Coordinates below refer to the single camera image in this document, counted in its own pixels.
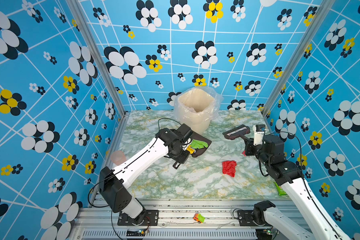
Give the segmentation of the black pink hand brush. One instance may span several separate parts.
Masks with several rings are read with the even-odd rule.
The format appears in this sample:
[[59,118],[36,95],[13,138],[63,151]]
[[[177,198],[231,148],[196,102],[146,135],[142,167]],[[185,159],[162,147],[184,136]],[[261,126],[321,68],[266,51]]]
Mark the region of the black pink hand brush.
[[223,132],[223,136],[228,140],[234,140],[236,138],[244,139],[244,136],[251,132],[250,128],[246,125],[239,125],[233,129]]

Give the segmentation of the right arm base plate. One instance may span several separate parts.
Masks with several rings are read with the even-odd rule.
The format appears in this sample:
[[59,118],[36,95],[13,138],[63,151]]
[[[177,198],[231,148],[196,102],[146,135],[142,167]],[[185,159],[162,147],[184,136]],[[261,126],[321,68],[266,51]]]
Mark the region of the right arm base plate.
[[254,222],[253,211],[251,210],[238,210],[237,218],[239,219],[239,225],[241,227],[256,227]]

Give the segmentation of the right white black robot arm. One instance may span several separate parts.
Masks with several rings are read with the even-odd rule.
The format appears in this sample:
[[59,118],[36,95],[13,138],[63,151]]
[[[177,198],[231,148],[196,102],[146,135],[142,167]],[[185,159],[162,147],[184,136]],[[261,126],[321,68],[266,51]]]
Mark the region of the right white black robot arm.
[[348,240],[350,237],[324,209],[305,180],[297,165],[285,159],[284,142],[274,135],[265,135],[259,144],[255,139],[243,137],[245,155],[255,156],[293,201],[309,230],[285,216],[271,201],[254,205],[253,218],[258,225],[275,227],[289,240]]

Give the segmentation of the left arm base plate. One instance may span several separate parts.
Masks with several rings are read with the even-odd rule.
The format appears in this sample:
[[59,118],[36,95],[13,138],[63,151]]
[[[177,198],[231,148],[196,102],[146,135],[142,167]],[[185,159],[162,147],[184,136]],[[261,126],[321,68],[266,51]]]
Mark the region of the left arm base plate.
[[159,220],[158,210],[143,210],[135,219],[121,212],[118,226],[157,226]]

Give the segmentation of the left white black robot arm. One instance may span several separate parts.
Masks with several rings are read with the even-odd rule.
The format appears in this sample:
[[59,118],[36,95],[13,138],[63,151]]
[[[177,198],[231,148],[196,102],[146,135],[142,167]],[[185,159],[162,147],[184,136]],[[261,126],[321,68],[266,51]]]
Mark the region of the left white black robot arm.
[[144,221],[145,207],[128,192],[136,178],[158,159],[167,156],[175,161],[177,169],[188,159],[186,150],[192,142],[193,131],[185,124],[178,129],[163,128],[141,151],[126,162],[100,172],[99,193],[114,213],[127,214],[136,225]]

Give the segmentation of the black dustpan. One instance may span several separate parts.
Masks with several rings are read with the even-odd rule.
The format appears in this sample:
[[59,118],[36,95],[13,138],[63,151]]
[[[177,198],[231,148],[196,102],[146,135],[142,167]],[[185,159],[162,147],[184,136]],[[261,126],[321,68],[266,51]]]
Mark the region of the black dustpan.
[[[211,140],[209,140],[209,139],[207,139],[207,138],[205,138],[205,137],[203,137],[203,136],[201,136],[201,135],[199,135],[199,134],[197,134],[197,133],[193,133],[192,139],[193,139],[193,140],[200,140],[200,141],[207,142],[207,143],[209,144],[209,146],[210,146],[211,143],[212,143]],[[207,149],[208,149],[208,148],[197,149],[196,152],[195,152],[194,154],[192,154],[191,156],[192,156],[193,158],[197,158],[197,157],[203,155],[203,154],[206,152]]]

